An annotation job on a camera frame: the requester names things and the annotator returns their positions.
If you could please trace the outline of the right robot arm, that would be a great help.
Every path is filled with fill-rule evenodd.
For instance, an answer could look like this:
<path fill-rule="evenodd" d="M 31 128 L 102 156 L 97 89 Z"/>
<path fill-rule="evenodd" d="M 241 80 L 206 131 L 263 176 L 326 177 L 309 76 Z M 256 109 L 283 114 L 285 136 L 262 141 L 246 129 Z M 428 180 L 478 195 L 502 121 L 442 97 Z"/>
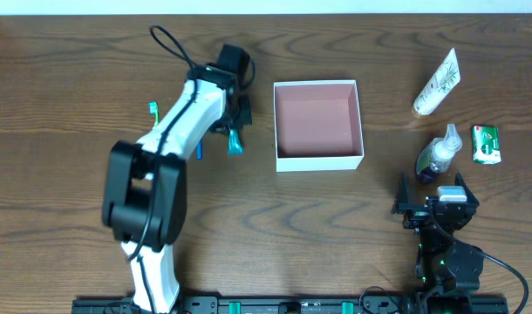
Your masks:
<path fill-rule="evenodd" d="M 423 204 L 413 202 L 405 174 L 399 178 L 392 212 L 419 236 L 415 276 L 423 281 L 401 302 L 404 313 L 470 313 L 470 293 L 480 288 L 481 250 L 454 238 L 476 213 L 479 201 L 460 174 L 452 186 L 440 186 Z"/>

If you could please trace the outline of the red teal toothpaste tube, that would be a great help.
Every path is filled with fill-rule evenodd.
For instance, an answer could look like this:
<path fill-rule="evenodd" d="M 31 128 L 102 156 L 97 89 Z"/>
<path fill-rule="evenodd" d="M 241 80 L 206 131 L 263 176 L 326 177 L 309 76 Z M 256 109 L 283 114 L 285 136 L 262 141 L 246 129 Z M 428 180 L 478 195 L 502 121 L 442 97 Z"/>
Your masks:
<path fill-rule="evenodd" d="M 228 154 L 239 155 L 243 154 L 244 147 L 241 143 L 239 133 L 236 129 L 230 129 L 228 134 Z"/>

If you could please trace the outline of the blue disposable razor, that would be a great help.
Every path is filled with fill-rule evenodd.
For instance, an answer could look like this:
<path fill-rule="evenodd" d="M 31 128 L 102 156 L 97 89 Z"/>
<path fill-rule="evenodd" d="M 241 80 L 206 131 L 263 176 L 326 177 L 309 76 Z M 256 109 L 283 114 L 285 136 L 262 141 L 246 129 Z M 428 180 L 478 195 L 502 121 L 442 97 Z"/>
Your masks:
<path fill-rule="evenodd" d="M 202 160 L 203 157 L 203 143 L 202 140 L 200 140 L 196 147 L 196 158 L 197 160 Z"/>

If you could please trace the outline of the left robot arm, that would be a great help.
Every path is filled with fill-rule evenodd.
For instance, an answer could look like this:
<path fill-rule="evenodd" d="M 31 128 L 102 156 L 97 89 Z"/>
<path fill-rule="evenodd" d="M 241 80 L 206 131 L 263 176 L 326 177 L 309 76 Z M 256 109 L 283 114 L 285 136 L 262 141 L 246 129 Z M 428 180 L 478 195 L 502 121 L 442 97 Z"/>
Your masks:
<path fill-rule="evenodd" d="M 170 313 L 180 294 L 174 242 L 188 207 L 187 161 L 205 133 L 228 129 L 246 66 L 199 65 L 162 120 L 134 143 L 118 141 L 109 154 L 102 221 L 131 264 L 139 313 Z"/>

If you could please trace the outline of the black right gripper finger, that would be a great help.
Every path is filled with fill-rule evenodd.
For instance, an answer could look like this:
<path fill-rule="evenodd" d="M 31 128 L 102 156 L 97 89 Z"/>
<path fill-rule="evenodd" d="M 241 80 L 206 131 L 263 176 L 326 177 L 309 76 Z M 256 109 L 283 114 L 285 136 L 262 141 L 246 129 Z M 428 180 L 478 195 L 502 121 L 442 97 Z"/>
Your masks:
<path fill-rule="evenodd" d="M 476 201 L 476 197 L 474 196 L 472 191 L 468 188 L 468 186 L 467 186 L 466 182 L 463 180 L 460 172 L 458 172 L 454 176 L 454 184 L 456 186 L 462 187 L 464 189 L 464 192 L 465 192 L 466 197 L 467 197 L 467 201 Z"/>
<path fill-rule="evenodd" d="M 398 192 L 394 200 L 394 205 L 395 206 L 406 206 L 409 203 L 410 203 L 409 182 L 408 182 L 408 178 L 406 174 L 402 172 L 399 177 Z"/>

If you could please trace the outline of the green white toothbrush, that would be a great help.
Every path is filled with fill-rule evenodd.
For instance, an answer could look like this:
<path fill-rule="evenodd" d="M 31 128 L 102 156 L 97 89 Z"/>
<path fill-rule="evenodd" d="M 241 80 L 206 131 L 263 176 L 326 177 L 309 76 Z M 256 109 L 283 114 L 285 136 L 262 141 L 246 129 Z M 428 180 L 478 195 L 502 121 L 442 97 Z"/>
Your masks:
<path fill-rule="evenodd" d="M 154 117 L 153 128 L 156 128 L 160 124 L 160 108 L 156 101 L 148 103 L 149 113 Z"/>

